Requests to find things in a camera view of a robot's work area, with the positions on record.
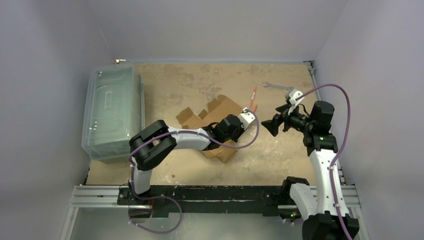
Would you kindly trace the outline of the brown cardboard box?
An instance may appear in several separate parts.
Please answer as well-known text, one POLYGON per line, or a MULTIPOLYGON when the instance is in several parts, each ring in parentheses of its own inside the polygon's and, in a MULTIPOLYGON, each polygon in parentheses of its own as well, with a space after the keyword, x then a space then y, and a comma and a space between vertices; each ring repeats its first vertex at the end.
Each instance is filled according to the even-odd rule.
MULTIPOLYGON (((203 109, 199 114, 195 114, 190 107, 183 109, 176 119, 183 129, 198 129, 211 123, 219 123, 228 115, 238 115, 242 112, 242 107, 225 95, 219 95, 207 103, 207 110, 203 109)), ((209 158, 216 158, 226 164, 237 150, 219 146, 213 150, 203 151, 202 154, 209 158)))

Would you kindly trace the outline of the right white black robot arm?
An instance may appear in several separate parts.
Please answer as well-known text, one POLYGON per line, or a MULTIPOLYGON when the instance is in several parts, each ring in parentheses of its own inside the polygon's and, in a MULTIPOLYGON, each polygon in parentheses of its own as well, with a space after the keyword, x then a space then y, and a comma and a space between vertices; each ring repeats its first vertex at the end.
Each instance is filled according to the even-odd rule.
POLYGON ((277 107, 271 120, 261 122, 272 136, 294 129, 303 133, 303 144, 312 164, 316 194, 307 181, 287 177, 280 196, 288 204, 295 203, 303 220, 304 240, 352 240, 359 233, 358 219, 350 216, 342 193, 336 155, 339 148, 330 132, 334 106, 316 101, 309 115, 301 114, 299 107, 285 104, 277 107))

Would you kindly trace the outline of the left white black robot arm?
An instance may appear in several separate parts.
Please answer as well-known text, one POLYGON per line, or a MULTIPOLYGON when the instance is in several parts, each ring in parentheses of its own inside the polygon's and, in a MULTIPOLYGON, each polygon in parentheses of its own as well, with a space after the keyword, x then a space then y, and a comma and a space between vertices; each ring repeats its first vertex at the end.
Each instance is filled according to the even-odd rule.
POLYGON ((236 142, 255 121, 256 116, 248 111, 230 114, 220 122, 197 129, 175 128, 168 126, 164 120, 155 121, 129 140, 130 199, 138 205, 148 201, 152 171, 173 150, 231 148, 227 142, 236 142))

